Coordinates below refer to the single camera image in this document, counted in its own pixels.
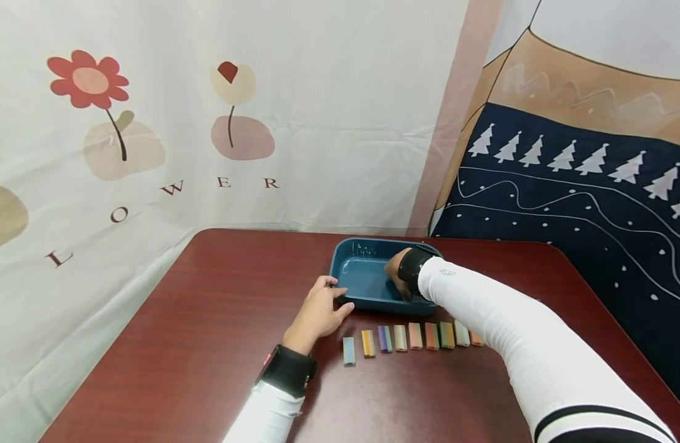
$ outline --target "zigzag pattern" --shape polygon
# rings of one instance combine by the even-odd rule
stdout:
[[[571,108],[580,107],[586,102],[600,101],[605,99],[613,105],[613,109],[619,112],[632,112],[634,115],[642,116],[643,113],[651,113],[649,110],[657,109],[657,113],[660,115],[660,117],[680,116],[680,108],[667,112],[660,97],[658,97],[657,94],[653,92],[644,94],[641,97],[631,100],[630,102],[618,104],[618,99],[615,96],[615,92],[611,88],[596,90],[596,92],[592,92],[584,96],[577,87],[577,84],[573,83],[573,81],[568,81],[563,85],[552,87],[551,82],[549,81],[549,76],[544,73],[544,71],[536,74],[531,79],[526,81],[525,66],[523,63],[511,66],[509,69],[503,71],[503,73],[500,74],[498,81],[502,87],[514,85],[514,87],[516,87],[517,94],[520,95],[524,94],[525,92],[529,92],[532,87],[535,87],[540,83],[546,85],[551,97],[558,96],[562,90],[570,90],[570,92],[573,92],[576,95],[576,100],[572,104]]]

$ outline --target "curtain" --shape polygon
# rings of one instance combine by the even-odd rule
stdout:
[[[0,442],[201,229],[425,233],[501,4],[0,0]]]
[[[432,235],[559,248],[680,399],[680,0],[506,1],[469,114]]]

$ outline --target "red flower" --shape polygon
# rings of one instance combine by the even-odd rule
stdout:
[[[98,63],[88,52],[73,51],[71,61],[61,57],[47,59],[50,71],[61,76],[52,81],[50,89],[58,96],[69,95],[75,108],[86,108],[93,104],[102,109],[111,107],[111,99],[120,102],[128,100],[125,87],[128,80],[118,75],[118,62],[104,57]]]

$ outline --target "hand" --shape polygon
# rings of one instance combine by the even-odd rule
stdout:
[[[406,253],[410,250],[410,247],[405,248],[392,257],[385,265],[385,272],[388,276],[390,276],[392,281],[394,281],[395,286],[397,286],[397,290],[399,290],[399,293],[404,300],[410,300],[411,294],[409,293],[409,286],[406,285],[404,280],[399,278],[399,265],[401,264],[401,259],[404,258]]]
[[[281,345],[299,354],[310,355],[316,340],[335,332],[355,308],[355,303],[345,303],[335,311],[333,300],[347,293],[347,288],[330,287],[337,282],[335,277],[318,277],[293,323],[283,334]]]

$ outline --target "blue tray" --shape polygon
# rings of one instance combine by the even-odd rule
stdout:
[[[351,237],[335,247],[330,264],[330,275],[338,279],[338,286],[346,287],[347,294],[341,303],[353,302],[355,309],[382,311],[409,316],[430,316],[437,306],[418,295],[411,302],[401,299],[392,280],[385,274],[384,266],[390,258],[404,248],[420,244],[442,257],[433,246],[426,243],[389,241],[388,239]]]

